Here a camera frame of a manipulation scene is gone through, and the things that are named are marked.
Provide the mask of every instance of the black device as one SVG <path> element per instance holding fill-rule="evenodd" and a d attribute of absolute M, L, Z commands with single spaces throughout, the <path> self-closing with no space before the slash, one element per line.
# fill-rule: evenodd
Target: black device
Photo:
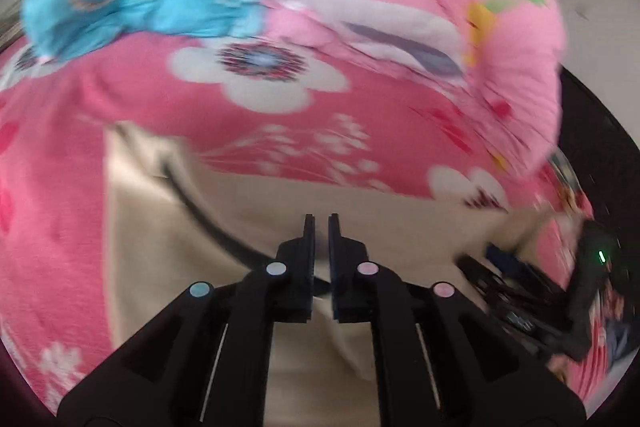
<path fill-rule="evenodd" d="M 546 362 L 563 353 L 580 362 L 591 349 L 590 309 L 609 276 L 616 238 L 595 221 L 585 221 L 566 291 L 514 253 L 489 245 L 486 258 L 502 276 L 468 255 L 456 261 L 496 317 Z"/>
<path fill-rule="evenodd" d="M 65 427 L 259 427 L 274 322 L 311 315 L 315 231 L 195 283 L 62 400 Z M 404 283 L 329 221 L 334 318 L 371 323 L 382 427 L 577 427 L 578 397 L 449 283 Z"/>

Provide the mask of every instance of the crumpled bedding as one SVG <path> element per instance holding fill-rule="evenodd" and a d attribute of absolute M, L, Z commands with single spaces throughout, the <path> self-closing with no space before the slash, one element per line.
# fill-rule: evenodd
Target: crumpled bedding
<path fill-rule="evenodd" d="M 21 40 L 0 55 L 0 72 L 0 335 L 52 410 L 112 349 L 102 287 L 109 124 L 183 137 L 219 172 L 563 210 L 548 166 L 514 177 L 446 96 L 292 44 L 139 32 L 60 65 L 39 64 Z M 571 249 L 559 227 L 533 246 L 566 283 Z M 582 398 L 608 367 L 599 311 L 592 326 L 587 359 L 558 369 Z"/>
<path fill-rule="evenodd" d="M 52 28 L 46 18 L 35 16 L 41 9 L 32 14 L 34 6 L 44 3 L 50 9 L 58 1 L 25 0 L 24 13 L 32 21 L 27 32 L 41 56 L 52 48 L 41 44 L 43 33 L 50 44 L 59 45 L 55 33 L 66 31 L 69 40 L 73 32 L 65 28 L 74 28 L 72 21 L 78 17 L 100 18 L 97 12 L 70 12 L 65 6 L 61 14 L 66 25 Z M 556 0 L 260 1 L 271 8 L 264 31 L 270 39 L 308 46 L 445 93 L 497 161 L 516 175 L 534 171 L 555 146 L 560 115 L 557 68 L 564 48 Z M 140 0 L 133 3 L 137 6 Z M 145 3 L 155 6 L 164 0 Z M 203 14 L 216 8 L 204 3 L 198 7 Z M 190 6 L 184 9 L 193 11 Z M 157 16 L 151 20 L 161 24 L 145 26 L 149 20 L 139 18 L 142 24 L 130 30 L 202 36 L 171 28 L 182 19 L 170 17 L 168 24 Z M 249 27 L 256 26 L 252 18 Z"/>

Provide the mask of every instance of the light blue dot marker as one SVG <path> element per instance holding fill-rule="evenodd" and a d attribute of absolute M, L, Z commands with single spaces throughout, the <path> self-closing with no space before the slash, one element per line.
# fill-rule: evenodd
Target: light blue dot marker
<path fill-rule="evenodd" d="M 275 263 L 269 263 L 267 265 L 267 273 L 269 275 L 282 275 L 287 271 L 287 265 L 276 261 Z"/>
<path fill-rule="evenodd" d="M 209 285 L 206 282 L 196 282 L 189 288 L 189 293 L 195 298 L 204 297 L 209 293 Z"/>

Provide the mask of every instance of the pink floral blanket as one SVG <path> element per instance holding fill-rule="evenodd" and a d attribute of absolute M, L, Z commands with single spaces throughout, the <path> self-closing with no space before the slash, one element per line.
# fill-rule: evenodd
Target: pink floral blanket
<path fill-rule="evenodd" d="M 260 39 L 138 33 L 66 64 L 25 41 L 0 57 L 0 333 L 56 410 L 111 352 L 102 291 L 103 129 L 133 121 L 185 137 L 212 168 L 369 187 L 476 207 L 550 202 L 545 167 L 514 178 L 446 96 L 338 58 Z M 540 263 L 563 281 L 558 234 Z M 594 347 L 568 370 L 586 397 L 607 367 Z"/>
<path fill-rule="evenodd" d="M 516 174 L 554 149 L 565 46 L 556 0 L 261 0 L 266 35 L 447 93 Z"/>

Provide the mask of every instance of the black cable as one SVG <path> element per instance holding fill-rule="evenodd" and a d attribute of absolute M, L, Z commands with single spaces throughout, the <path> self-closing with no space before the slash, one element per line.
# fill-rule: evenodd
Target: black cable
<path fill-rule="evenodd" d="M 273 258 L 254 248 L 248 247 L 241 241 L 228 235 L 224 230 L 220 229 L 209 217 L 191 200 L 187 193 L 182 190 L 180 184 L 176 181 L 171 167 L 167 162 L 162 163 L 162 174 L 166 177 L 170 187 L 175 192 L 180 202 L 187 208 L 187 211 L 199 224 L 201 229 L 209 235 L 212 240 L 226 251 L 231 257 L 236 259 L 238 263 L 246 266 L 249 270 L 260 269 L 273 262 Z M 314 277 L 314 296 L 321 297 L 331 293 L 331 285 L 318 277 Z"/>

